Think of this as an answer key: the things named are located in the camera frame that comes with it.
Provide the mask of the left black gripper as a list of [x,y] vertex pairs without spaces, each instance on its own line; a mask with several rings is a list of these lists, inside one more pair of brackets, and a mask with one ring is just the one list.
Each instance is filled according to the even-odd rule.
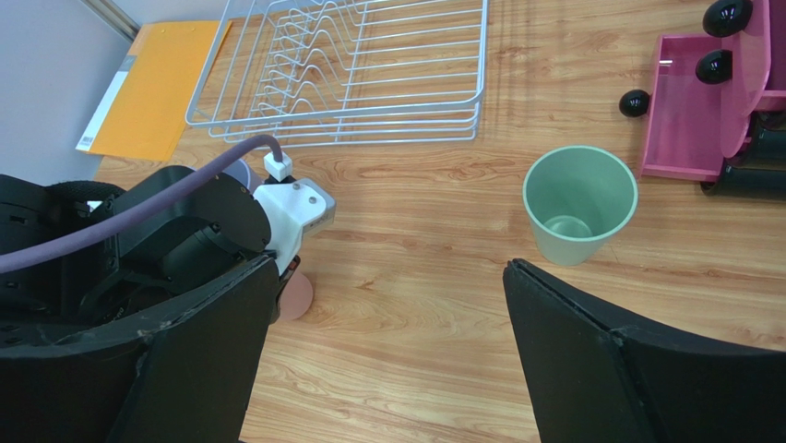
[[[90,227],[191,173],[158,170],[124,190],[97,182],[40,186],[1,179],[1,250]],[[187,293],[266,250],[271,227],[251,191],[217,174],[155,216],[64,257],[1,277],[1,341],[41,344]]]

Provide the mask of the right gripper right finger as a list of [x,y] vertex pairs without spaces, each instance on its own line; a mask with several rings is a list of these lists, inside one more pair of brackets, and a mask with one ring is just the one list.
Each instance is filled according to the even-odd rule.
[[784,353],[667,326],[521,258],[503,284],[542,441],[784,440]]

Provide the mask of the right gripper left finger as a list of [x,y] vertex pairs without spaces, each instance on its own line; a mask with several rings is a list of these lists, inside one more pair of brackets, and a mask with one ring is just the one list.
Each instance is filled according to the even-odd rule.
[[236,442],[280,288],[269,257],[94,328],[1,316],[5,442]]

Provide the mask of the pink cup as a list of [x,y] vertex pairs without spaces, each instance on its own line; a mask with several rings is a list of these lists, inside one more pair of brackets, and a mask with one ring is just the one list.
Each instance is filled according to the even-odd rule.
[[279,321],[290,321],[302,317],[314,300],[314,288],[309,279],[296,270],[279,299]]

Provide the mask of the purple cup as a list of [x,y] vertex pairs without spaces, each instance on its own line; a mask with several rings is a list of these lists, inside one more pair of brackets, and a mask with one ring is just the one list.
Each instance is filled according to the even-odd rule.
[[237,180],[251,194],[263,184],[263,179],[243,159],[231,163],[222,172]]

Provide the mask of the green cup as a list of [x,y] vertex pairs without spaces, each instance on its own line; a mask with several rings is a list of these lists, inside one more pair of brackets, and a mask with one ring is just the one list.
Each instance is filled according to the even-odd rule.
[[532,164],[522,201],[542,256],[559,266],[576,266],[632,220],[637,179],[607,150],[566,146]]

